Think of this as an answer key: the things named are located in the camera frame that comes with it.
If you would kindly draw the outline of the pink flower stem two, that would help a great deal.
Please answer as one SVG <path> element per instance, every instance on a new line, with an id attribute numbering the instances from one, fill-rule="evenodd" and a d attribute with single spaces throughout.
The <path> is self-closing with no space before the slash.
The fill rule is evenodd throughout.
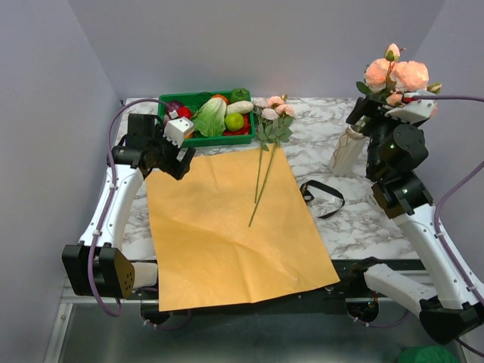
<path id="1" fill-rule="evenodd" d="M 356 83 L 356 88 L 363 95 L 375 96 L 384 104 L 393 92 L 425 89 L 430 81 L 427 66 L 414 60 L 400 60 L 404 50 L 396 43 L 390 44 L 383 57 L 367 65 L 363 80 Z"/>

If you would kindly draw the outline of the orange wrapping paper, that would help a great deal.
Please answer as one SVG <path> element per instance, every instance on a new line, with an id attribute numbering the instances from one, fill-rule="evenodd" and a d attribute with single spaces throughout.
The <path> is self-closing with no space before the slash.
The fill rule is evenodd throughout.
<path id="1" fill-rule="evenodd" d="M 146 181 L 162 311 L 256 303 L 339 281 L 282 150 L 195 157 Z"/>

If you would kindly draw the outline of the black printed ribbon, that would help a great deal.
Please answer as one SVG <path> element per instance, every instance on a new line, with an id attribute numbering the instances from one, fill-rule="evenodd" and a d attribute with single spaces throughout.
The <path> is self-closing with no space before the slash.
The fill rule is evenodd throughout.
<path id="1" fill-rule="evenodd" d="M 340 191 L 331 187 L 330 185 L 314 179 L 302 183 L 299 186 L 299 192 L 301 193 L 306 204 L 314 200 L 329 201 L 331 198 L 339 202 L 339 206 L 336 206 L 331 211 L 318 216 L 319 219 L 329 219 L 335 216 L 346 205 L 346 199 Z"/>

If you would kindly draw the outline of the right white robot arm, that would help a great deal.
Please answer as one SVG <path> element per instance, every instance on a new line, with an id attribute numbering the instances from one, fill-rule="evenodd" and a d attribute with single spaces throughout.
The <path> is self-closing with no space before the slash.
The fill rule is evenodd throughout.
<path id="1" fill-rule="evenodd" d="M 386 216 L 409 239 L 432 279 L 427 287 L 374 257 L 348 277 L 356 296 L 382 293 L 419 318 L 427 334 L 448 344 L 483 324 L 483 284 L 447 235 L 439 206 L 414 172 L 428 156 L 424 132 L 437 97 L 429 92 L 404 95 L 403 107 L 391 107 L 374 96 L 359 98 L 347 118 L 363 119 L 369 138 L 366 177 Z"/>

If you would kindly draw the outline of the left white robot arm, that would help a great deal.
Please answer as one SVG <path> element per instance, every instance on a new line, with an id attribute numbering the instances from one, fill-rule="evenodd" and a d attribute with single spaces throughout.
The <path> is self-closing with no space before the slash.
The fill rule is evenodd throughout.
<path id="1" fill-rule="evenodd" d="M 131 113 L 127 133 L 113 146 L 98 205 L 79 242 L 66 245 L 62 261 L 78 296 L 127 299 L 141 288 L 150 298 L 168 287 L 152 262 L 132 262 L 122 252 L 123 236 L 138 190 L 158 169 L 180 180 L 190 169 L 195 149 L 178 154 L 194 124 L 186 117 L 164 123 L 159 116 Z"/>

